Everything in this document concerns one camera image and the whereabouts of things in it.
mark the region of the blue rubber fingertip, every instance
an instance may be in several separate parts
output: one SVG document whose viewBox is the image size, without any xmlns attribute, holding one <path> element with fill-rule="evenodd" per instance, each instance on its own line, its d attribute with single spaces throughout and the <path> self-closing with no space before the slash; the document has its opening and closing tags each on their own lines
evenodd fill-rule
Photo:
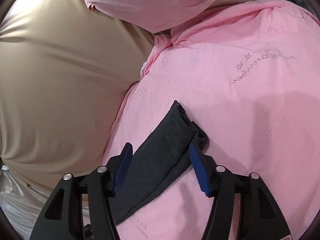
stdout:
<svg viewBox="0 0 320 240">
<path fill-rule="evenodd" d="M 124 184 L 124 180 L 127 177 L 127 173 L 132 161 L 132 145 L 130 143 L 127 143 L 124 146 L 124 156 L 118 166 L 118 169 L 116 170 L 114 176 L 113 176 L 113 188 L 112 191 L 116 195 L 121 191 L 122 186 Z"/>
<path fill-rule="evenodd" d="M 189 158 L 191 160 L 191 164 L 193 166 L 193 169 L 195 170 L 201 191 L 204 192 L 206 196 L 209 196 L 211 194 L 210 177 L 204 167 L 199 154 L 202 153 L 199 153 L 195 145 L 191 143 L 189 146 Z"/>
</svg>

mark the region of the beige pillow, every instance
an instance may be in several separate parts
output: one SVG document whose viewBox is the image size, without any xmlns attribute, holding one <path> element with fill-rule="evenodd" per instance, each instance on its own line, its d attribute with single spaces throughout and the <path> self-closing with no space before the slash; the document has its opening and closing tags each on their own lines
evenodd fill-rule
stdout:
<svg viewBox="0 0 320 240">
<path fill-rule="evenodd" d="M 98 167 L 152 46 L 151 33 L 83 0 L 17 0 L 0 27 L 4 163 L 46 192 Z"/>
</svg>

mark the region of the pink bedsheet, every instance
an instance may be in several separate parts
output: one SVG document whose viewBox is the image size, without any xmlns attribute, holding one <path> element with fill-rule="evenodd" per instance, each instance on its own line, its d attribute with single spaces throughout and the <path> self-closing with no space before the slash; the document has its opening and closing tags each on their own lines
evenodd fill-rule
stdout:
<svg viewBox="0 0 320 240">
<path fill-rule="evenodd" d="M 299 239 L 320 209 L 318 20 L 261 0 L 205 11 L 171 34 L 155 38 L 103 163 L 127 141 L 135 151 L 177 100 L 209 136 L 206 154 L 233 173 L 259 173 Z M 212 201 L 190 167 L 117 227 L 121 240 L 201 239 Z"/>
</svg>

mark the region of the folded black fabric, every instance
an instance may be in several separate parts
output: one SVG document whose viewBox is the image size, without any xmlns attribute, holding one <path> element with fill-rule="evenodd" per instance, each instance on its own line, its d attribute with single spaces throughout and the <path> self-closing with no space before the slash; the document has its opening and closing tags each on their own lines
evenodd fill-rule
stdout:
<svg viewBox="0 0 320 240">
<path fill-rule="evenodd" d="M 133 155 L 121 192 L 110 198 L 116 224 L 158 197 L 189 166 L 191 142 L 203 149 L 208 137 L 174 101 L 170 111 Z"/>
</svg>

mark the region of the round metal rivet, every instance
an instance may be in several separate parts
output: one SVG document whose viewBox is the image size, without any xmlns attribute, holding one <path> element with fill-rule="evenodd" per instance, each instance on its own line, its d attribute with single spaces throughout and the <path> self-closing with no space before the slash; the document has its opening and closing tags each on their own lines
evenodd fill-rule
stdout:
<svg viewBox="0 0 320 240">
<path fill-rule="evenodd" d="M 72 178 L 72 174 L 71 173 L 67 173 L 67 174 L 64 174 L 63 175 L 63 179 L 64 180 L 69 180 L 69 179 L 71 179 Z"/>
<path fill-rule="evenodd" d="M 251 178 L 253 178 L 253 179 L 259 179 L 260 176 L 259 176 L 258 173 L 253 172 L 253 173 L 251 173 Z"/>
<path fill-rule="evenodd" d="M 225 171 L 226 171 L 226 168 L 223 167 L 223 166 L 217 166 L 217 167 L 216 167 L 216 171 L 218 171 L 218 172 L 225 172 Z"/>
<path fill-rule="evenodd" d="M 100 167 L 97 169 L 97 171 L 98 171 L 99 173 L 104 173 L 104 172 L 107 171 L 107 168 L 106 168 L 106 166 L 100 166 Z"/>
</svg>

